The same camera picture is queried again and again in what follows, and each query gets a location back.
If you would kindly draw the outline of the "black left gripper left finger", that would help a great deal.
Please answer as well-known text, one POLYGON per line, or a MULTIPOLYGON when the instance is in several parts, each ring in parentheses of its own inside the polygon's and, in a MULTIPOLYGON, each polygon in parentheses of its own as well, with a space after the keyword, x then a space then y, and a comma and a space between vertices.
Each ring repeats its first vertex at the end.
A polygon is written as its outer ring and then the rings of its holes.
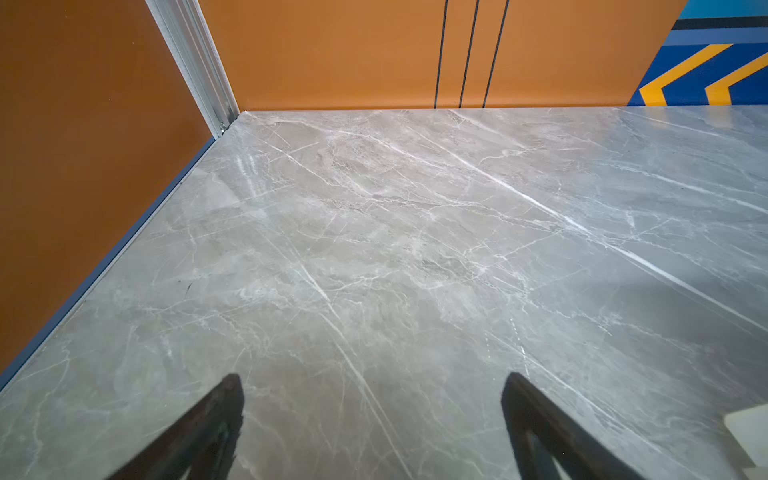
POLYGON ((243 425, 240 376, 226 375, 112 479, 226 479, 243 425))

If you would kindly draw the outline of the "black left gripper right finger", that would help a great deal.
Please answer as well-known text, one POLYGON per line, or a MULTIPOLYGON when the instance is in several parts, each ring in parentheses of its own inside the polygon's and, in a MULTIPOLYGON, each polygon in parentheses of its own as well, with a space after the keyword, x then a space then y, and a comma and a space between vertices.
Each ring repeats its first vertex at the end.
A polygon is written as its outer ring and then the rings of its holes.
POLYGON ((522 479, 641 477, 518 372, 505 381, 501 408, 522 479))

